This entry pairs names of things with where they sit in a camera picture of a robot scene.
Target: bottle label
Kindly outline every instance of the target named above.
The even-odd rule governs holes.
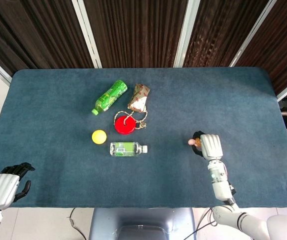
[[[115,153],[118,157],[133,156],[134,144],[132,142],[116,142]]]

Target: robotic arm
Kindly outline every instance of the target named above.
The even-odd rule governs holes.
[[[213,208],[213,218],[218,224],[227,225],[247,234],[255,240],[287,239],[287,216],[271,216],[267,222],[246,212],[240,212],[233,197],[236,192],[228,182],[225,164],[221,161],[223,150],[218,135],[195,132],[188,142],[193,151],[209,162],[208,170],[211,176],[215,197],[226,205]]]
[[[5,167],[0,173],[0,223],[3,219],[2,210],[7,209],[12,203],[25,197],[29,192],[31,181],[25,183],[22,192],[17,193],[20,180],[28,171],[35,169],[30,163],[24,162],[20,165]]]

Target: green bottle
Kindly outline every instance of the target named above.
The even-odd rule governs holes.
[[[91,112],[97,116],[98,113],[107,111],[127,89],[127,85],[123,81],[117,80],[108,91],[98,98]]]

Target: red lid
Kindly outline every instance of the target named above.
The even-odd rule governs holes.
[[[124,125],[124,120],[126,117],[127,116],[118,117],[115,121],[114,128],[119,134],[131,134],[135,130],[136,120],[130,116],[127,118]]]

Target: brown curtain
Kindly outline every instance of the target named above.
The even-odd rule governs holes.
[[[103,68],[173,67],[187,0],[84,0]]]
[[[276,94],[287,87],[287,0],[274,4],[236,66],[264,68]]]
[[[184,67],[227,67],[268,0],[201,0]]]
[[[93,68],[71,0],[0,0],[0,65]]]

